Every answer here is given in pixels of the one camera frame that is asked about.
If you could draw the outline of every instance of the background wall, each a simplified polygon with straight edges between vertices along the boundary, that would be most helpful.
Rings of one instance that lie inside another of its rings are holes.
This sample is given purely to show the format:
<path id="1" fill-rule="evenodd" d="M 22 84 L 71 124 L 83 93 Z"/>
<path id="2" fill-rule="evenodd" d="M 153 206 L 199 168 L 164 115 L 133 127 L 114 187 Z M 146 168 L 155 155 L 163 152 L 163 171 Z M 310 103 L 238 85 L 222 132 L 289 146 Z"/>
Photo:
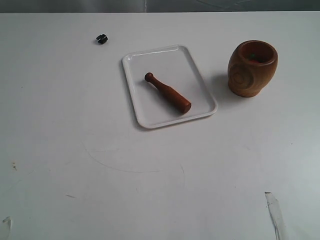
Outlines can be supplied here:
<path id="1" fill-rule="evenodd" d="M 0 13 L 143 13 L 319 10 L 319 0 L 0 0 Z"/>

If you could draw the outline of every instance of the white table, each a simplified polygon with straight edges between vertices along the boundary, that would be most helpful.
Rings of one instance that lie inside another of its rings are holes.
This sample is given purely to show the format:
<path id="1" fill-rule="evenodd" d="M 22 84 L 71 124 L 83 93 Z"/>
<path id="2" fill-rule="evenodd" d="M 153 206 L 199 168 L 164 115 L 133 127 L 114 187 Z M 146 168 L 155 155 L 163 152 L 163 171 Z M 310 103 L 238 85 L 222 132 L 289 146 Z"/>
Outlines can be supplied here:
<path id="1" fill-rule="evenodd" d="M 320 12 L 0 14 L 0 219 L 12 240 L 319 239 Z M 106 33 L 109 41 L 97 45 Z M 227 87 L 232 51 L 272 44 L 253 98 Z M 211 117 L 138 126 L 121 58 L 182 44 Z"/>

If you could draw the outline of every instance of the white tray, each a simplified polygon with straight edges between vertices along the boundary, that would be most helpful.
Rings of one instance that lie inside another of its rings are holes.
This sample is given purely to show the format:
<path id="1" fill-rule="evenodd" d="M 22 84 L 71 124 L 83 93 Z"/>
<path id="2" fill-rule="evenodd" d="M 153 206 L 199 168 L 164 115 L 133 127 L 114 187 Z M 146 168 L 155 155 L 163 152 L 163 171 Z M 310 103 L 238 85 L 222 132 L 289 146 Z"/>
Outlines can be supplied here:
<path id="1" fill-rule="evenodd" d="M 218 104 L 211 96 L 188 49 L 181 45 L 130 53 L 122 59 L 138 123 L 160 128 L 212 115 Z M 146 73 L 169 85 L 191 102 L 186 114 L 179 113 L 150 83 Z"/>

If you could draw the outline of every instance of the small black object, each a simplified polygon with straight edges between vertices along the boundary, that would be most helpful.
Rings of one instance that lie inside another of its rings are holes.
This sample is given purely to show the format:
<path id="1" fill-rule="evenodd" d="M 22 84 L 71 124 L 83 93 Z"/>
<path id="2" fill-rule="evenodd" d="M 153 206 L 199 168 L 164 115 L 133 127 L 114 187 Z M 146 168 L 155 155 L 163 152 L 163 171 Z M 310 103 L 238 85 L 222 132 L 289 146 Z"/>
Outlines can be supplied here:
<path id="1" fill-rule="evenodd" d="M 98 40 L 98 43 L 104 44 L 108 40 L 108 37 L 105 34 L 101 34 L 97 36 L 95 39 Z"/>

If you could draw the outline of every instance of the tray rim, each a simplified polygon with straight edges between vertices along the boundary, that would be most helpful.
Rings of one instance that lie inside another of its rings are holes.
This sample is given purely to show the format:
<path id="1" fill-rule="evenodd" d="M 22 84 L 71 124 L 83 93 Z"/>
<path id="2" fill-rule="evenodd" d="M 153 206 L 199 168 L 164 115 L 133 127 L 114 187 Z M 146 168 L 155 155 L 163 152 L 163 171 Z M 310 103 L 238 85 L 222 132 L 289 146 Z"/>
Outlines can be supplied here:
<path id="1" fill-rule="evenodd" d="M 169 49 L 169 48 L 177 48 L 178 49 L 184 49 L 187 51 L 187 53 L 189 54 L 189 56 L 191 57 L 191 60 L 193 61 L 193 64 L 196 68 L 197 73 L 199 74 L 204 86 L 205 86 L 205 90 L 207 91 L 207 93 L 209 93 L 209 96 L 211 97 L 211 99 L 214 102 L 214 109 L 212 111 L 208 111 L 202 114 L 198 114 L 196 116 L 190 116 L 190 117 L 186 117 L 186 118 L 182 118 L 182 119 L 176 119 L 176 120 L 171 120 L 171 121 L 166 121 L 166 122 L 161 122 L 161 123 L 156 123 L 156 124 L 148 124 L 145 123 L 142 119 L 141 116 L 139 116 L 139 114 L 137 113 L 137 102 L 136 102 L 136 98 L 135 98 L 135 86 L 134 83 L 132 81 L 132 77 L 131 77 L 131 73 L 130 73 L 130 68 L 129 68 L 129 64 L 128 64 L 128 59 L 132 58 L 133 56 L 137 56 L 137 55 L 145 55 L 148 54 L 149 52 L 169 52 L 169 51 L 161 51 L 164 49 Z M 201 119 L 201 118 L 205 118 L 205 117 L 209 117 L 211 115 L 213 115 L 217 110 L 218 110 L 218 102 L 216 100 L 216 98 L 213 96 L 213 94 L 208 90 L 208 86 L 202 76 L 202 74 L 199 71 L 199 68 L 197 66 L 197 63 L 195 62 L 194 58 L 192 57 L 192 55 L 190 54 L 189 49 L 181 44 L 175 44 L 175 45 L 170 45 L 170 46 L 163 46 L 163 47 L 157 47 L 157 48 L 153 48 L 153 49 L 147 49 L 147 50 L 141 50 L 141 51 L 135 51 L 135 52 L 131 52 L 128 53 L 127 55 L 125 55 L 122 58 L 122 66 L 124 69 L 124 73 L 125 73 L 125 78 L 126 78 L 126 82 L 128 84 L 128 88 L 129 88 L 129 92 L 130 92 L 130 96 L 131 96 L 131 101 L 132 101 L 132 105 L 133 105 L 133 109 L 134 109 L 134 113 L 135 113 L 135 117 L 137 122 L 140 124 L 140 126 L 146 128 L 146 129 L 157 129 L 157 128 L 162 128 L 165 126 L 169 126 L 169 125 L 175 125 L 175 124 L 179 124 L 179 123 L 183 123 L 183 122 L 188 122 L 188 121 L 192 121 L 192 120 L 196 120 L 196 119 Z"/>

